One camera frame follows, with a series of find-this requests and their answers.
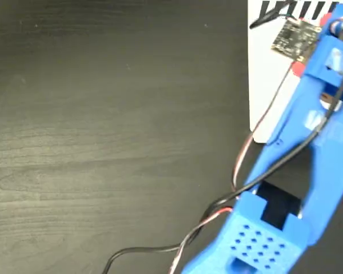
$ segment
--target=dark wooden table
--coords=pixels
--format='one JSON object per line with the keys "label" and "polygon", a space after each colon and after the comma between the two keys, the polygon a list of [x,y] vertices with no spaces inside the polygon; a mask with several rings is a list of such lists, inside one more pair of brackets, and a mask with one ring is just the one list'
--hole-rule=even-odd
{"label": "dark wooden table", "polygon": [[[249,128],[246,9],[0,1],[0,274],[101,273],[120,248],[180,241],[230,190]],[[272,180],[307,189],[308,160]],[[127,255],[110,273],[166,273],[171,259]],[[293,271],[341,272],[343,203]]]}

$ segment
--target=blue 3d-printed part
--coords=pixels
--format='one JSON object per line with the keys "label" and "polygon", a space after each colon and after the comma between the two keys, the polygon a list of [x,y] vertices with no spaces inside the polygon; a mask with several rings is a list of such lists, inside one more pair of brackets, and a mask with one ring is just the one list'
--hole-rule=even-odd
{"label": "blue 3d-printed part", "polygon": [[[329,24],[341,16],[343,5],[337,5],[246,183],[305,140],[323,118],[326,107],[321,95],[334,95],[343,77],[343,63],[339,72],[328,66],[333,49],[343,56],[343,41],[328,30]],[[258,187],[246,191],[217,238],[182,274],[288,273],[307,247],[320,239],[343,196],[343,97],[341,101],[341,107],[310,144],[314,158],[312,181],[302,202],[301,217],[289,214],[283,229],[278,229],[262,220],[267,201],[254,194]]]}

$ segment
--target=blue plastic bracket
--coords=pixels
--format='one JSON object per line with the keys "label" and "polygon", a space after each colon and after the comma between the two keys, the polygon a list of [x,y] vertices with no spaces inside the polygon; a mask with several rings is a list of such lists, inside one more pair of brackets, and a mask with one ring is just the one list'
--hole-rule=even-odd
{"label": "blue plastic bracket", "polygon": [[[247,183],[302,142],[326,111],[320,102],[323,92],[338,89],[343,63],[328,67],[333,49],[343,56],[343,41],[328,32],[330,22],[343,16],[337,5],[324,26],[321,39],[270,140],[256,161]],[[302,218],[289,214],[283,229],[261,220],[266,200],[244,192],[219,235],[182,271],[182,274],[288,273],[308,246],[322,234],[343,196],[343,98],[341,107],[311,143],[312,181],[303,201]]]}

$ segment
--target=black stripe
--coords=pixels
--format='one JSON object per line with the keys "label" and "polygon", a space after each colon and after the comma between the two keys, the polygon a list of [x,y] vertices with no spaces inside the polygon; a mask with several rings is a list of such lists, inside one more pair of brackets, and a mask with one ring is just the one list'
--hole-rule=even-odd
{"label": "black stripe", "polygon": [[337,4],[339,4],[339,2],[332,2],[331,6],[328,10],[328,13],[331,13],[334,10],[334,8],[337,6]]}
{"label": "black stripe", "polygon": [[319,14],[322,10],[322,7],[324,7],[324,4],[325,4],[324,1],[318,2],[318,5],[316,6],[315,11],[314,11],[313,20],[316,20],[318,18]]}
{"label": "black stripe", "polygon": [[302,5],[302,9],[301,9],[299,18],[304,18],[305,17],[306,13],[309,10],[310,5],[311,5],[311,1],[305,1],[304,2],[304,4]]}
{"label": "black stripe", "polygon": [[287,9],[287,14],[291,14],[291,15],[292,15],[293,10],[295,9],[296,5],[297,5],[297,2],[296,2],[296,1],[295,1],[295,2],[292,2],[292,3],[289,5],[288,9]]}
{"label": "black stripe", "polygon": [[264,14],[267,13],[268,6],[269,6],[269,1],[262,2],[261,12],[259,13],[259,18],[261,18]]}

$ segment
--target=circuit board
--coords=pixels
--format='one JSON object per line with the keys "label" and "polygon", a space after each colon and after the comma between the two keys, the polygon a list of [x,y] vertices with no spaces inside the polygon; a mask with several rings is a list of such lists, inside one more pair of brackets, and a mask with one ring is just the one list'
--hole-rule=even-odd
{"label": "circuit board", "polygon": [[272,44],[272,50],[293,60],[305,63],[315,49],[321,27],[302,20],[286,20]]}

